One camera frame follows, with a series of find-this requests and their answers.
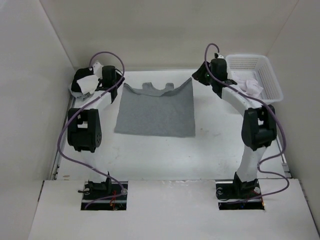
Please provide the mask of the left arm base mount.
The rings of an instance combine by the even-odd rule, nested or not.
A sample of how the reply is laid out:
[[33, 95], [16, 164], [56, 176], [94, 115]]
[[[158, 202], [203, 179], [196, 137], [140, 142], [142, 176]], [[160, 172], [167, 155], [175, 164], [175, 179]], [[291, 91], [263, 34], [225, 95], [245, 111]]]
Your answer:
[[109, 177], [105, 181], [87, 181], [82, 190], [82, 211], [125, 211], [127, 209], [128, 187], [127, 181], [116, 183]]

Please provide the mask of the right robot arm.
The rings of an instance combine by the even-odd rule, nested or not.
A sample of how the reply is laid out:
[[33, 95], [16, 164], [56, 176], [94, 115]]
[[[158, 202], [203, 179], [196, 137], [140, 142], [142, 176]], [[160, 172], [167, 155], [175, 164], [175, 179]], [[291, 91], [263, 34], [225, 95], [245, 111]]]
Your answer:
[[241, 139], [244, 150], [239, 168], [234, 174], [232, 192], [238, 198], [250, 192], [257, 181], [258, 163], [277, 136], [275, 110], [245, 94], [237, 82], [228, 78], [227, 62], [222, 58], [204, 61], [192, 74], [199, 83], [210, 86], [222, 100], [229, 103], [242, 116]]

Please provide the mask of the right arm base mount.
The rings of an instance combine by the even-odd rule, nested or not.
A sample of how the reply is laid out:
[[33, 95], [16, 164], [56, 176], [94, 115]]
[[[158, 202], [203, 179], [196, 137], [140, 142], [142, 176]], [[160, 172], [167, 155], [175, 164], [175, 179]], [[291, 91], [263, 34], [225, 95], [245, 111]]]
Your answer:
[[235, 173], [232, 181], [217, 181], [216, 198], [219, 210], [264, 210], [257, 179], [242, 182]]

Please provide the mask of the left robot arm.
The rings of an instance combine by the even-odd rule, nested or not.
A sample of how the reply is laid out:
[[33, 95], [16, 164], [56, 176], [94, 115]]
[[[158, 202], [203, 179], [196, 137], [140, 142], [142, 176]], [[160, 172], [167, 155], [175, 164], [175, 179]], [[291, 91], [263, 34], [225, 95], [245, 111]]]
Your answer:
[[93, 153], [101, 145], [103, 136], [99, 112], [115, 101], [118, 88], [123, 81], [122, 72], [113, 65], [102, 66], [96, 62], [92, 67], [76, 71], [69, 86], [75, 103], [68, 110], [68, 119], [71, 119], [84, 105], [112, 88], [100, 99], [82, 110], [67, 127], [67, 142], [77, 152], [89, 151]]

